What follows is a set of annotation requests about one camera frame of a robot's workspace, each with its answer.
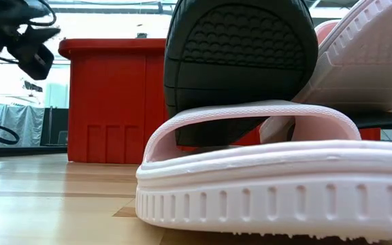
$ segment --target gray curtain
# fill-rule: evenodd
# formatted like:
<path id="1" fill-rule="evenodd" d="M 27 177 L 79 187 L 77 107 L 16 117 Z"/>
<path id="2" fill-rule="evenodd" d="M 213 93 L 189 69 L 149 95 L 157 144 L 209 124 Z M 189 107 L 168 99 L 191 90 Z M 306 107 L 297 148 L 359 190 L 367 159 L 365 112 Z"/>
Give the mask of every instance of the gray curtain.
<path id="1" fill-rule="evenodd" d="M 0 105 L 0 125 L 15 131 L 20 137 L 16 145 L 0 143 L 0 147 L 40 146 L 44 114 L 44 108 Z M 12 135 L 2 130 L 0 130 L 0 137 L 14 140 Z"/>

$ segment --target wooden floor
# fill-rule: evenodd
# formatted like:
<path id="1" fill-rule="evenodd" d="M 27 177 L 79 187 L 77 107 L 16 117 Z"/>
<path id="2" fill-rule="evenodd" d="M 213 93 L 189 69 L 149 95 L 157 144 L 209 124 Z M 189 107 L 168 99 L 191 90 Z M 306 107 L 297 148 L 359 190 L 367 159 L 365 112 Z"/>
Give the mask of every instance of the wooden floor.
<path id="1" fill-rule="evenodd" d="M 136 169 L 65 154 L 0 158 L 0 244 L 366 244 L 153 227 L 135 217 Z"/>

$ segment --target black shoe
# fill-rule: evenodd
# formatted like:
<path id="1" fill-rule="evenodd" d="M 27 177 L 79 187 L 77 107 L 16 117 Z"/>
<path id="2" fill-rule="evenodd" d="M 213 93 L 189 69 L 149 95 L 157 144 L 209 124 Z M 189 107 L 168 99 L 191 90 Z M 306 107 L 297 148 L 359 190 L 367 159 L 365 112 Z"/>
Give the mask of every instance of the black shoe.
<path id="1" fill-rule="evenodd" d="M 302 0 L 179 0 L 167 37 L 169 115 L 191 108 L 291 100 L 305 86 L 319 47 Z M 181 146 L 224 146 L 266 118 L 188 125 Z"/>

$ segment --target textured sole edge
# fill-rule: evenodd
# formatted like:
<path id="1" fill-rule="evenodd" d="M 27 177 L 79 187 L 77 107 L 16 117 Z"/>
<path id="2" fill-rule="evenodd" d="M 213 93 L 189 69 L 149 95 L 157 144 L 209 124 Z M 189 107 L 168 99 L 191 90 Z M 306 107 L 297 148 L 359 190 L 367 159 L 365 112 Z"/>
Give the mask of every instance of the textured sole edge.
<path id="1" fill-rule="evenodd" d="M 392 240 L 392 175 L 305 174 L 137 187 L 136 212 L 172 229 Z"/>
<path id="2" fill-rule="evenodd" d="M 343 54 L 345 54 L 347 50 L 353 51 L 349 50 L 349 46 L 354 44 L 358 38 L 363 35 L 361 30 L 368 28 L 368 25 L 374 21 L 375 18 L 379 17 L 379 13 L 389 8 L 392 8 L 392 0 L 365 0 L 358 5 L 358 7 L 352 9 L 347 16 L 341 19 L 335 29 L 328 35 L 328 38 L 320 45 L 316 70 L 310 78 L 309 83 L 293 101 L 306 103 L 312 98 L 314 91 L 333 86 L 333 84 L 331 84 L 331 79 L 328 79 L 331 77 L 329 74 L 331 71 L 336 70 L 343 74 L 349 73 L 349 71 L 344 70 L 347 65 L 342 64 L 342 62 L 348 58 L 344 57 Z M 382 69 L 385 70 L 386 66 L 389 66 L 387 69 L 391 69 L 392 65 L 385 63 L 376 65 L 375 70 L 377 73 L 380 73 Z M 389 106 L 387 110 L 392 110 L 392 105 Z"/>

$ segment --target pink slide sandal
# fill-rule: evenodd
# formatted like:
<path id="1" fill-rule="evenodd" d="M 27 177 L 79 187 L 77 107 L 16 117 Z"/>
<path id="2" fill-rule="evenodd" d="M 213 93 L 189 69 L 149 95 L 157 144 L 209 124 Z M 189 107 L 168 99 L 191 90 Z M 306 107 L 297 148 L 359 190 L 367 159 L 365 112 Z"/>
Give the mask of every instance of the pink slide sandal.
<path id="1" fill-rule="evenodd" d="M 349 114 L 392 111 L 392 0 L 360 0 L 343 19 L 315 31 L 317 66 L 293 101 Z M 293 123 L 269 118 L 260 128 L 261 141 L 285 140 Z"/>
<path id="2" fill-rule="evenodd" d="M 193 153 L 176 147 L 179 127 L 256 116 L 294 116 L 294 141 Z M 319 105 L 187 110 L 149 139 L 136 212 L 173 229 L 392 240 L 392 142 L 360 139 L 347 116 Z"/>

